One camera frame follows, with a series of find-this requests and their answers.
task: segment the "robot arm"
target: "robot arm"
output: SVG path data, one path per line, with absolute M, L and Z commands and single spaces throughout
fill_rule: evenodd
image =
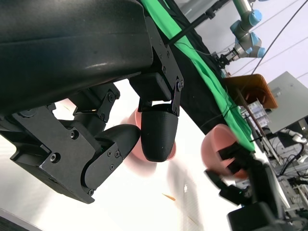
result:
M 282 132 L 284 134 L 288 134 L 288 135 L 292 136 L 292 139 L 297 143 L 302 143 L 304 145 L 307 145 L 307 143 L 308 143 L 307 139 L 303 138 L 302 134 L 295 132 L 295 131 L 292 131 L 288 128 L 284 128 L 284 129 L 280 130 L 279 132 Z
M 265 54 L 261 39 L 254 32 L 249 32 L 262 20 L 261 12 L 253 10 L 249 0 L 233 0 L 233 3 L 241 19 L 230 27 L 235 35 L 235 46 L 226 55 L 221 55 L 219 61 L 222 68 L 240 58 L 262 58 Z

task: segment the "bolt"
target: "bolt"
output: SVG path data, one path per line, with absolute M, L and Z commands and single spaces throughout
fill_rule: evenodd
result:
M 73 140 L 77 139 L 78 136 L 79 136 L 78 131 L 74 130 L 74 131 L 71 132 L 71 138 L 72 138 Z
M 56 154 L 52 154 L 51 157 L 50 157 L 50 161 L 54 162 L 56 157 L 57 157 Z
M 115 101 L 114 95 L 110 93 L 110 94 L 108 95 L 108 100 L 109 100 L 109 102 L 113 103 L 113 102 Z
M 182 90 L 182 85 L 180 84 L 180 82 L 177 82 L 177 89 L 178 89 L 178 91 Z
M 93 190 L 93 189 L 90 189 L 90 190 L 88 191 L 88 194 L 89 194 L 89 195 L 93 195 L 93 193 L 94 193 L 94 190 Z
M 119 156 L 120 156 L 120 152 L 119 152 L 119 151 L 116 151 L 116 152 L 115 152 L 115 157 L 116 157 L 116 158 L 119 158 Z

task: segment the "black cable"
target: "black cable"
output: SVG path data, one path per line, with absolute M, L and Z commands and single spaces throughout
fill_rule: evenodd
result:
M 290 24 L 290 22 L 294 19 L 294 17 L 298 14 L 298 12 L 304 7 L 304 5 L 308 2 L 308 0 L 306 0 L 299 8 L 298 10 L 293 14 L 293 16 L 290 18 L 290 20 L 284 25 L 284 27 L 281 29 L 281 31 L 278 33 L 278 35 L 276 36 L 276 38 L 273 40 L 273 42 L 270 44 L 269 48 L 266 50 L 264 56 L 260 59 L 260 61 L 257 63 L 256 67 L 254 68 L 253 72 L 251 73 L 250 77 L 247 77 L 248 80 L 247 82 L 244 84 L 244 86 L 242 87 L 241 91 L 242 92 L 245 87 L 247 87 L 247 85 L 249 84 L 249 82 L 251 81 L 251 76 L 255 73 L 256 69 L 259 67 L 260 63 L 262 62 L 262 60 L 264 59 L 264 57 L 266 56 L 266 54 L 269 52 L 269 50 L 271 49 L 271 47 L 273 46 L 273 44 L 276 42 L 276 40 L 278 39 L 278 37 L 281 35 L 281 33 L 285 30 L 285 28 Z M 228 114 L 228 112 L 231 110 L 232 108 L 230 107 L 228 109 L 228 111 L 226 112 L 226 114 L 224 115 L 224 117 Z M 205 124 L 207 124 L 208 122 L 212 121 L 213 119 L 223 115 L 225 113 L 225 111 L 221 114 L 219 114 L 218 116 L 215 116 L 214 118 L 209 119 L 208 121 L 206 121 L 204 124 L 201 125 L 201 127 L 203 127 Z
M 278 177 L 279 176 L 282 176 L 284 174 L 284 172 L 286 171 L 286 169 L 289 167 L 289 165 L 295 160 L 295 159 L 298 159 L 301 154 L 304 152 L 305 150 L 305 146 L 301 143 L 302 145 L 302 148 L 301 150 L 299 151 L 299 153 L 297 155 L 295 155 L 281 170 L 281 172 L 279 173 Z

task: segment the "screw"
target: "screw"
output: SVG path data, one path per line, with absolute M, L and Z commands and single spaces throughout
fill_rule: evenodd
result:
M 93 195 L 93 193 L 94 193 L 94 190 L 93 190 L 93 189 L 90 189 L 90 190 L 88 191 L 88 194 L 89 194 L 89 195 Z
M 110 94 L 108 95 L 108 100 L 109 100 L 109 102 L 113 103 L 113 102 L 115 101 L 114 95 L 110 93 Z
M 78 136 L 79 136 L 78 131 L 74 130 L 74 131 L 71 132 L 71 138 L 72 138 L 73 140 L 77 139 Z
M 56 157 L 57 157 L 56 154 L 52 154 L 50 157 L 50 161 L 54 162 L 56 160 Z
M 182 85 L 180 84 L 180 82 L 177 82 L 177 89 L 178 89 L 178 91 L 182 90 Z
M 115 152 L 115 157 L 116 157 L 116 158 L 119 158 L 119 156 L 120 156 L 120 152 L 119 152 L 119 151 L 116 151 L 116 152 Z
M 59 162 L 60 158 L 61 156 L 59 153 L 53 153 L 50 157 L 50 161 L 55 164 Z

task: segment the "white wall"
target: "white wall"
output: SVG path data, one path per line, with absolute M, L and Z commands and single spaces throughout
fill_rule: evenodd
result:
M 266 49 L 276 35 L 292 17 L 295 11 L 303 4 L 304 0 L 269 0 L 255 2 L 254 9 L 262 12 L 263 20 L 254 29 L 262 40 Z M 234 46 L 234 35 L 230 26 L 240 19 L 235 6 L 230 1 L 222 8 L 213 20 L 207 20 L 197 27 L 197 32 L 202 36 L 204 44 L 211 52 L 220 52 Z M 299 81 L 308 87 L 308 4 L 297 14 L 289 26 L 266 55 L 256 73 L 262 74 L 267 82 L 278 77 L 285 71 L 294 77 L 303 74 Z M 258 59 L 249 63 L 240 70 L 251 58 L 240 59 L 227 67 L 233 76 L 248 75 L 252 72 Z

